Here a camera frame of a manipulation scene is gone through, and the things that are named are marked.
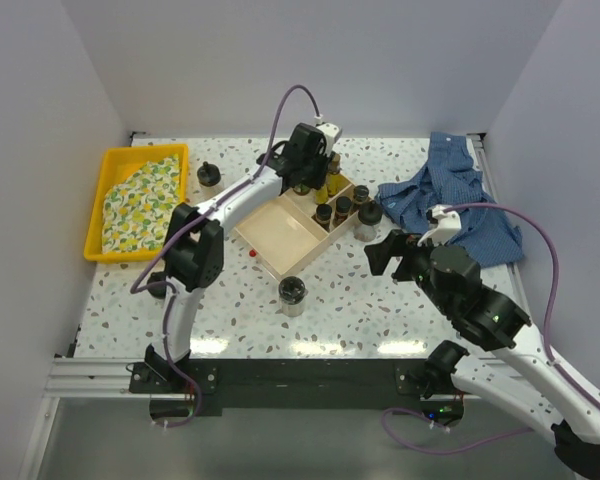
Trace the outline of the small yellow oil bottle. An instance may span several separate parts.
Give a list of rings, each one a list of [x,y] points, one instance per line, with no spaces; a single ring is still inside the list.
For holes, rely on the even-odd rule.
[[[341,190],[341,174],[329,172],[326,177],[327,194],[330,198],[335,197]]]
[[[314,201],[317,205],[326,204],[329,201],[328,187],[324,183],[319,189],[315,190]]]

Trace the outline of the spice jar black lid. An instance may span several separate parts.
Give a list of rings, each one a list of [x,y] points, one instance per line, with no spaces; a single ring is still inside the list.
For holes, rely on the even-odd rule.
[[[335,211],[333,217],[333,226],[341,225],[349,216],[352,206],[352,201],[347,196],[340,196],[335,203]]]
[[[315,210],[314,220],[321,228],[323,228],[325,231],[329,232],[330,228],[331,228],[332,215],[333,215],[333,210],[330,205],[319,204]]]

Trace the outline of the small dark spice jar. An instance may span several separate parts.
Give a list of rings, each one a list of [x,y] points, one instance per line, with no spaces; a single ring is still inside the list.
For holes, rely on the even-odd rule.
[[[352,191],[351,211],[357,211],[369,198],[369,189],[366,185],[356,185]]]

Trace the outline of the beige wooden divided box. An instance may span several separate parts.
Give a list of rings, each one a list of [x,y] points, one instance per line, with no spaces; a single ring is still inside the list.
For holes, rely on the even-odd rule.
[[[313,196],[288,191],[256,209],[235,231],[280,280],[301,272],[357,225],[357,215],[351,213],[342,223],[324,229],[314,219],[316,208]]]

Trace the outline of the sauce bottle green label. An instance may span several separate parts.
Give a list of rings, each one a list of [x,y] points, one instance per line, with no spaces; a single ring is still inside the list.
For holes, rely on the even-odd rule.
[[[333,152],[328,166],[328,172],[330,174],[337,175],[340,173],[340,160],[340,155],[336,152]]]
[[[311,192],[311,188],[303,184],[298,184],[293,188],[293,191],[299,196],[305,196]]]

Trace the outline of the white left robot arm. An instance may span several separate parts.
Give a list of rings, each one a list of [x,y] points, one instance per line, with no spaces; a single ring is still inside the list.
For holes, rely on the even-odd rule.
[[[313,189],[326,180],[333,147],[341,128],[332,123],[298,124],[291,137],[272,145],[257,166],[211,199],[197,205],[179,204],[172,213],[163,249],[157,258],[164,269],[143,272],[132,293],[148,291],[165,299],[159,338],[146,349],[144,363],[153,382],[176,392],[193,378],[185,363],[198,304],[224,267],[225,238],[234,227],[265,203],[304,185]]]

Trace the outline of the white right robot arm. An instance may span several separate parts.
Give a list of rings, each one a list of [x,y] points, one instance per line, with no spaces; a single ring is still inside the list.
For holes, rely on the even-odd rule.
[[[459,246],[436,246],[416,234],[393,230],[364,249],[370,272],[415,283],[460,337],[513,368],[518,383],[442,341],[414,375],[425,395],[452,388],[500,407],[547,439],[558,459],[585,479],[600,479],[600,390],[559,355],[550,355],[527,313],[506,295],[486,286],[481,268]]]

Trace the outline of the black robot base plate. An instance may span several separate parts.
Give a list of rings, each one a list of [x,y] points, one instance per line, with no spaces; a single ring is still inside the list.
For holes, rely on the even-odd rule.
[[[444,426],[465,412],[450,384],[425,377],[421,359],[190,359],[129,365],[129,391],[149,397],[154,420],[219,416],[226,409],[380,410],[399,407]]]

